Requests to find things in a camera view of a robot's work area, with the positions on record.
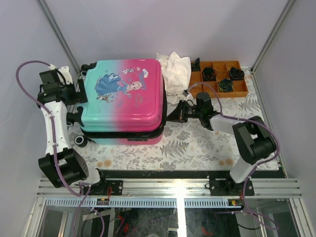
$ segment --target tabletop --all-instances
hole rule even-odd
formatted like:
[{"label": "tabletop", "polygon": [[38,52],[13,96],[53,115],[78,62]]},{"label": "tabletop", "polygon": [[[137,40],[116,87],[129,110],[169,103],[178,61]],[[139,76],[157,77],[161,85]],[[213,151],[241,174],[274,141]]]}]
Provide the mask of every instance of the tabletop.
[{"label": "tabletop", "polygon": [[[244,98],[220,98],[225,115],[239,118],[262,116],[250,72],[243,68],[248,95]],[[212,99],[219,110],[216,99]],[[168,114],[177,105],[168,104]],[[82,134],[76,123],[68,130],[74,149],[90,167],[116,170],[230,170],[240,158],[234,136],[203,128],[198,119],[187,123],[167,122],[162,140],[155,145],[97,145],[89,142],[84,148],[74,144]],[[258,170],[278,170],[273,160]]]}]

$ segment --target white wall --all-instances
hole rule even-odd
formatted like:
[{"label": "white wall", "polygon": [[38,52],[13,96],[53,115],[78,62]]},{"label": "white wall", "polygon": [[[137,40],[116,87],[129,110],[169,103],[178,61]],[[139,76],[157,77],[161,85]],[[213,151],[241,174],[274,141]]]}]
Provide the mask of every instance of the white wall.
[{"label": "white wall", "polygon": [[[41,111],[18,87],[15,70],[34,59],[70,63],[35,0],[1,0],[0,22],[0,236],[19,237],[38,189],[46,135]],[[22,84],[32,95],[39,91],[38,73],[46,69],[22,69]]]},{"label": "white wall", "polygon": [[252,66],[287,0],[46,0],[80,64],[155,57]]},{"label": "white wall", "polygon": [[316,1],[297,1],[260,68],[263,92],[285,167],[298,178],[316,228]]}]

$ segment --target perforated metal strip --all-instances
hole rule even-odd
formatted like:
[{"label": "perforated metal strip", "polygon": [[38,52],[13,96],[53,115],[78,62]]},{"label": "perforated metal strip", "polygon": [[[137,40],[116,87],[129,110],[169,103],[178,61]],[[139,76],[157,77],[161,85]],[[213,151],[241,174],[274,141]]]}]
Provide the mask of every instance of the perforated metal strip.
[{"label": "perforated metal strip", "polygon": [[[46,205],[77,207],[81,201],[78,197],[49,197]],[[186,208],[236,208],[229,206],[226,198],[185,198]],[[138,208],[175,208],[176,198],[112,198],[108,205],[100,204],[97,198],[87,198],[82,207],[138,207]]]}]

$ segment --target suitcase lid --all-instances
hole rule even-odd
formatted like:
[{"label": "suitcase lid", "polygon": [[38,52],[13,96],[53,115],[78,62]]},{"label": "suitcase lid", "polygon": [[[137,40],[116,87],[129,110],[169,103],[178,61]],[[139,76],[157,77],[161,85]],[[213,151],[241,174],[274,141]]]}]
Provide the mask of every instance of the suitcase lid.
[{"label": "suitcase lid", "polygon": [[98,61],[87,71],[88,102],[81,115],[88,132],[153,131],[162,121],[163,78],[155,59]]}]

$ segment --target open suitcase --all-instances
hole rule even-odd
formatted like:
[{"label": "open suitcase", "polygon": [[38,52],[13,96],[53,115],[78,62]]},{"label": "open suitcase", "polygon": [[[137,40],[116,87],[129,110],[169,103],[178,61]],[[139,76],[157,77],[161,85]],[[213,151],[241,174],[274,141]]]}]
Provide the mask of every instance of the open suitcase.
[{"label": "open suitcase", "polygon": [[98,61],[83,65],[80,74],[88,102],[78,105],[77,120],[88,139],[113,145],[161,140],[167,101],[157,60]]}]

